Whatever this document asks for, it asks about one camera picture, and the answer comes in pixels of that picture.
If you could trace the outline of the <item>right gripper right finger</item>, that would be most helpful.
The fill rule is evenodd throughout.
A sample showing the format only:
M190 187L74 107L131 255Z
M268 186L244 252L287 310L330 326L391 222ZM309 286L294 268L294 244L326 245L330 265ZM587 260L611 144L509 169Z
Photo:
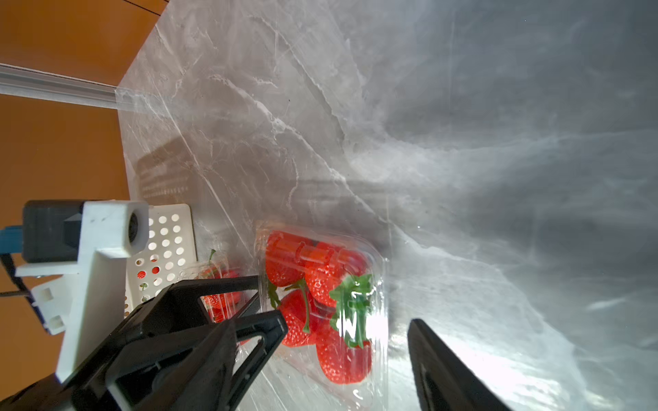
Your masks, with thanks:
M411 320L408 345L421 409L509 409L423 320Z

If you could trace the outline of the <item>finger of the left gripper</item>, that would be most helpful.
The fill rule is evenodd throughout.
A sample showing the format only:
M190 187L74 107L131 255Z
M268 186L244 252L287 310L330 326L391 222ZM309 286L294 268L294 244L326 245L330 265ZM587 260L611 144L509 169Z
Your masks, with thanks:
M234 410L287 332L272 311L149 337L121 350L106 387L121 410Z

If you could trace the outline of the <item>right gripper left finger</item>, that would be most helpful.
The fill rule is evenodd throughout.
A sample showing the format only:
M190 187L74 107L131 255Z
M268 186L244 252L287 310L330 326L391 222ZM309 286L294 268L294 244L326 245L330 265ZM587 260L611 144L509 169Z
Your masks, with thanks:
M262 336L260 316L246 307L223 324L210 320L202 297L225 296L256 290L258 277L183 280L167 287L152 301L142 304L118 333L118 352L169 354L175 349L197 349L212 354L235 349L243 341Z

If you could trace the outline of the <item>white perforated plastic basket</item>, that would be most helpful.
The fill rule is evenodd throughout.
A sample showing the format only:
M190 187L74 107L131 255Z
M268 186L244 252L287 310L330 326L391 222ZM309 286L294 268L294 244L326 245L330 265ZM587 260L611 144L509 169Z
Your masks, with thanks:
M128 259L124 314L182 279L197 262L191 209L186 204L149 208L147 246Z

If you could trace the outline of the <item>red strawberry container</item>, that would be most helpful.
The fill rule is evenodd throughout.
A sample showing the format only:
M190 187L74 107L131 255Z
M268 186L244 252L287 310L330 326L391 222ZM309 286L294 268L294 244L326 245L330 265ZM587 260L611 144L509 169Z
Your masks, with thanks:
M356 251L319 242L306 262L304 278L311 296L324 306L336 308L330 293L347 275L360 277L368 269L366 257Z
M288 348L299 348L315 345L320 328L329 320L310 293L303 295L301 289L288 293L278 310L284 316L288 332L282 344Z

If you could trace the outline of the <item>red strawberry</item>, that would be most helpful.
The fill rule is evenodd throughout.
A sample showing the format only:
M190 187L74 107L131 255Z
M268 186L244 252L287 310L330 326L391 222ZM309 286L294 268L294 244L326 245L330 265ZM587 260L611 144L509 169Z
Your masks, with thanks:
M372 344L349 347L336 330L321 329L315 341L320 368L325 376L336 385L361 383L372 369Z
M311 240L284 231L272 231L267 238L266 274L276 287L287 287L304 277L305 263L298 256Z

